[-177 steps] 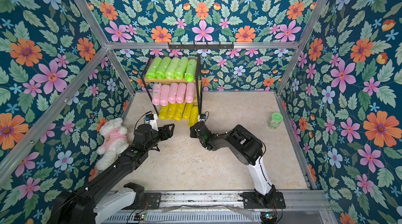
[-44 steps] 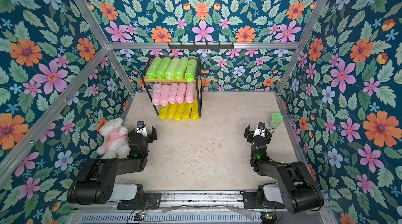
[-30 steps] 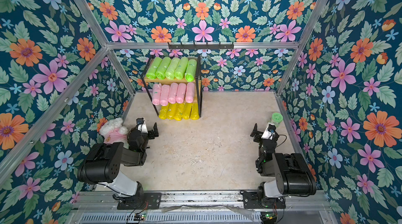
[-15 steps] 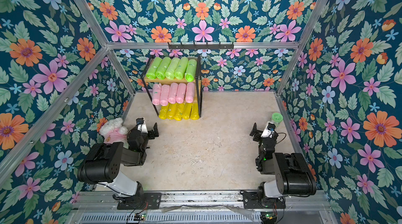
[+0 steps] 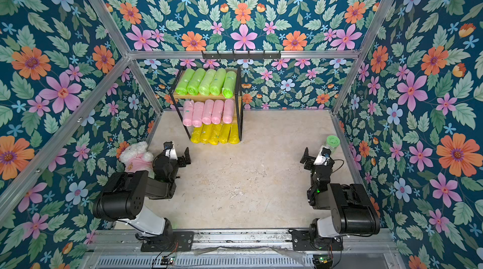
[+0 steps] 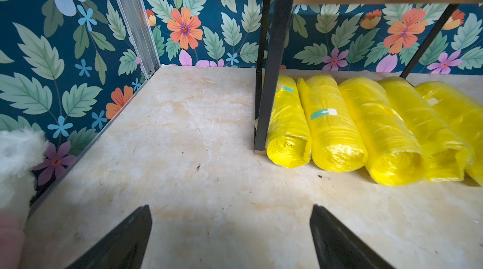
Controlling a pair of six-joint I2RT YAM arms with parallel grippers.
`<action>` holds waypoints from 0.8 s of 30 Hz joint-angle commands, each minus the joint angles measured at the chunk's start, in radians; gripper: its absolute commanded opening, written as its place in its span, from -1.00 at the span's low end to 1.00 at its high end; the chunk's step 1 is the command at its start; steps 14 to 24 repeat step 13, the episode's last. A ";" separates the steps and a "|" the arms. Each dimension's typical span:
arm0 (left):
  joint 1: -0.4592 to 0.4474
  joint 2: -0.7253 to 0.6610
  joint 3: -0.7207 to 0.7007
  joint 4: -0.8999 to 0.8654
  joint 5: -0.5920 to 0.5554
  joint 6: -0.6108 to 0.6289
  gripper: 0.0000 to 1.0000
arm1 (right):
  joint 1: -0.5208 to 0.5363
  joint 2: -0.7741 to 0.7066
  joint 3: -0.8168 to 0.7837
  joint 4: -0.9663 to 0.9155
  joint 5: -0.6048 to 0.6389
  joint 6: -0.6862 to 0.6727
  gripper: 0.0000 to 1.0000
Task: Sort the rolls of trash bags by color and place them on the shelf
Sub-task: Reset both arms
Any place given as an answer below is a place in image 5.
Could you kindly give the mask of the green roll diagonal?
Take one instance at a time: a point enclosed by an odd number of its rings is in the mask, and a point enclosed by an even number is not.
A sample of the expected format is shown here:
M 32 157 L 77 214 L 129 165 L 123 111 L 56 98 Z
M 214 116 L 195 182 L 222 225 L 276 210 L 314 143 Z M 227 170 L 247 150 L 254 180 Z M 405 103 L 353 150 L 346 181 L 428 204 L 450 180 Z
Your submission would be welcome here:
M 176 94 L 179 95 L 187 95 L 187 86 L 189 82 L 191 81 L 193 75 L 195 74 L 195 70 L 192 68 L 188 68 L 185 70 L 185 72 L 182 74 L 181 78 L 178 81 L 178 84 L 175 88 Z
M 228 71 L 225 75 L 225 81 L 222 88 L 222 94 L 225 99 L 231 99 L 235 94 L 236 72 Z

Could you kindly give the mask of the yellow roll diagonal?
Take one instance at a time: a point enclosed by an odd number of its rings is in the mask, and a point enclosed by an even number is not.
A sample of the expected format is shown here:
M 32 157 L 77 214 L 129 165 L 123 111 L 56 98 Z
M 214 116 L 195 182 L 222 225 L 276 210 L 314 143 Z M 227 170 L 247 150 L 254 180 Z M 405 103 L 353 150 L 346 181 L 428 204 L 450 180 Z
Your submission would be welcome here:
M 209 143 L 212 131 L 213 131 L 213 125 L 212 124 L 204 125 L 203 129 L 201 131 L 200 143 L 203 143 L 203 144 Z
M 194 143 L 194 144 L 199 144 L 201 143 L 201 136 L 202 136 L 202 133 L 203 133 L 203 128 L 204 126 L 201 126 L 201 127 L 195 127 L 193 129 L 193 132 L 191 134 L 191 142 Z

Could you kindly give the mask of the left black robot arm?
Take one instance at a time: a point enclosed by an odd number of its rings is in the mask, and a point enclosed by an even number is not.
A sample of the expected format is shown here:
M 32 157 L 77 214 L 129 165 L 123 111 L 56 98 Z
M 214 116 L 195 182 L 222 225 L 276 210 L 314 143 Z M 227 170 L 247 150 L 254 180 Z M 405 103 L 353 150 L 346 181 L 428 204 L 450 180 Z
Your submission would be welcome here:
M 125 169 L 108 178 L 94 203 L 94 217 L 124 223 L 140 232 L 142 238 L 171 238 L 171 222 L 156 215 L 144 202 L 173 198 L 179 169 L 191 164 L 189 148 L 178 154 L 173 142 L 168 141 L 155 156 L 142 141 L 122 151 L 119 161 Z

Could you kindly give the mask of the wooden three-tier shelf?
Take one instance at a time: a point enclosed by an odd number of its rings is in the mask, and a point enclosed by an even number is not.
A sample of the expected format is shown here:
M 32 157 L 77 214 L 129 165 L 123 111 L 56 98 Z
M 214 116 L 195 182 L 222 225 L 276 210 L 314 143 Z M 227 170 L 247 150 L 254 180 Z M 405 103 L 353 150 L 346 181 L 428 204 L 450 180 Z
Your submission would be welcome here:
M 236 142 L 242 140 L 241 68 L 183 68 L 169 91 L 188 138 L 189 128 L 233 124 Z

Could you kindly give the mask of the pink roll bottom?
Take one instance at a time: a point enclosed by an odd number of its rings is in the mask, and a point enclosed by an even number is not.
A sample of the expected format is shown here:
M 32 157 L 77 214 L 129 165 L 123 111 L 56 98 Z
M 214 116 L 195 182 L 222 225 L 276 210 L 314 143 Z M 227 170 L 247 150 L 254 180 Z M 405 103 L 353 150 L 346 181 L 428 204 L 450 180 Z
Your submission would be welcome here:
M 224 124 L 231 124 L 235 112 L 235 101 L 233 99 L 226 99 L 223 109 L 222 120 Z

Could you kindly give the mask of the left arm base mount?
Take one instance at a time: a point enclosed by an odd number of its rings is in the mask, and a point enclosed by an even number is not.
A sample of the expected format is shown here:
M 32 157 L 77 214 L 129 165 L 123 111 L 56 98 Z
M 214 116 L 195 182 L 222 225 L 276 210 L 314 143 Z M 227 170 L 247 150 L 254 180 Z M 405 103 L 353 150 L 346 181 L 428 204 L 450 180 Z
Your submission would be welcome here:
M 191 251 L 194 242 L 194 232 L 192 231 L 173 231 L 166 235 L 159 236 L 137 236 L 137 239 L 142 242 L 141 252 L 161 252 L 174 251 L 177 252 Z

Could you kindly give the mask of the pink roll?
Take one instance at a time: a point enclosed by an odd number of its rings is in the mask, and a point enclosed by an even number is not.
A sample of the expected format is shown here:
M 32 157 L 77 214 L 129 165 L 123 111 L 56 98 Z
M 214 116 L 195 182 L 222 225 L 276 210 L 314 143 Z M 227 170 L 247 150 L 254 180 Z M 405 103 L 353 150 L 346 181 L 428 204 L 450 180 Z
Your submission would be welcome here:
M 222 115 L 223 115 L 223 109 L 225 106 L 225 102 L 223 100 L 215 100 L 214 106 L 213 106 L 213 112 L 211 115 L 211 123 L 212 124 L 220 124 L 222 122 Z
M 203 102 L 195 102 L 194 108 L 192 112 L 192 125 L 195 128 L 200 128 L 203 125 L 203 110 L 205 107 L 205 103 Z
M 222 120 L 224 124 L 231 124 L 235 112 L 235 101 L 233 99 L 226 99 L 223 109 Z
M 192 126 L 193 110 L 194 110 L 194 101 L 186 100 L 183 105 L 183 113 L 182 113 L 182 123 L 186 127 Z
M 208 99 L 204 102 L 203 113 L 202 113 L 202 123 L 205 125 L 211 124 L 211 118 L 213 114 L 215 102 L 214 100 Z

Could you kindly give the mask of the yellow roll top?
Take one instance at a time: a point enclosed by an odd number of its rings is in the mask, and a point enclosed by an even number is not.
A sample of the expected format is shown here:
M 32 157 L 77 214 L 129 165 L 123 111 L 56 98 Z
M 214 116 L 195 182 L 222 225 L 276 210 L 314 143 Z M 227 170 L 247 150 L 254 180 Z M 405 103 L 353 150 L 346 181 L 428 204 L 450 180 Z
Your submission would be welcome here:
M 218 137 L 218 142 L 221 144 L 228 143 L 228 139 L 230 137 L 231 132 L 231 124 L 224 124 L 221 127 L 220 135 Z

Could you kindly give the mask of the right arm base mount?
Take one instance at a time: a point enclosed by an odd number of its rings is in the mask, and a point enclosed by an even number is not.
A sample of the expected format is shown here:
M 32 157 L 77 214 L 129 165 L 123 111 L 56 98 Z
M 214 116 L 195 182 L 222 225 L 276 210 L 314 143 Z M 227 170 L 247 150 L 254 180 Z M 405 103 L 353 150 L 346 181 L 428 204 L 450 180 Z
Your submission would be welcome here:
M 294 251 L 342 251 L 341 237 L 323 237 L 318 234 L 315 224 L 308 229 L 289 229 Z

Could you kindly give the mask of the green roll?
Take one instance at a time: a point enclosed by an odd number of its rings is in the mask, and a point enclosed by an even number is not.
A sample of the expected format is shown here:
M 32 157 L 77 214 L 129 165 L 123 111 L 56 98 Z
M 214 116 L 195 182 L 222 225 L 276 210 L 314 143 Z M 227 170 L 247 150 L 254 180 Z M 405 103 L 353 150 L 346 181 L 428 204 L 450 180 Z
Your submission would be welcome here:
M 216 75 L 216 70 L 208 69 L 206 70 L 205 76 L 201 80 L 201 83 L 198 87 L 198 92 L 200 95 L 209 96 L 210 95 L 210 85 Z
M 209 89 L 211 95 L 220 95 L 223 84 L 225 82 L 226 77 L 226 70 L 224 68 L 220 68 L 216 70 L 215 75 L 210 83 Z
M 187 93 L 189 95 L 198 95 L 199 94 L 199 86 L 201 81 L 204 79 L 206 74 L 206 70 L 203 68 L 197 69 L 193 76 L 191 77 L 188 85 L 187 85 Z

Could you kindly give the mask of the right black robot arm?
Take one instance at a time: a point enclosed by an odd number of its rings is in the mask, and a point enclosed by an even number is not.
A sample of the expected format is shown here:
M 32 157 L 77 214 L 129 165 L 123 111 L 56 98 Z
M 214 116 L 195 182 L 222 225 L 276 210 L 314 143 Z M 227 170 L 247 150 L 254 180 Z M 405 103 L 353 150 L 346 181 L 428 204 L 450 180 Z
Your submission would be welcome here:
M 329 217 L 312 222 L 312 238 L 370 237 L 379 234 L 380 218 L 364 186 L 332 182 L 336 162 L 331 149 L 325 146 L 315 157 L 309 155 L 309 149 L 306 148 L 300 160 L 304 169 L 310 172 L 310 186 L 306 191 L 308 204 L 315 210 L 330 212 Z

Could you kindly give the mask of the yellow roll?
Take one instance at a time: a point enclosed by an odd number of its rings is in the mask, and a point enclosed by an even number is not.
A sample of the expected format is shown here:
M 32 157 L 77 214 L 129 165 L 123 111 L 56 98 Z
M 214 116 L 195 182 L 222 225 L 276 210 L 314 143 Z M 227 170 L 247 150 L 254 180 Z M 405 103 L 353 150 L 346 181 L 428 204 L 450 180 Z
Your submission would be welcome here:
M 238 124 L 232 123 L 230 125 L 231 125 L 231 129 L 230 129 L 230 135 L 228 137 L 228 142 L 230 144 L 239 144 L 240 143 L 240 137 L 239 137 Z
M 228 139 L 230 137 L 231 132 L 231 124 L 224 124 L 221 127 L 220 135 L 218 137 L 218 142 L 221 144 L 228 143 Z
M 208 139 L 208 143 L 212 144 L 212 145 L 218 145 L 219 137 L 220 137 L 223 125 L 222 124 L 212 124 L 211 126 L 213 128 L 212 128 L 210 138 Z

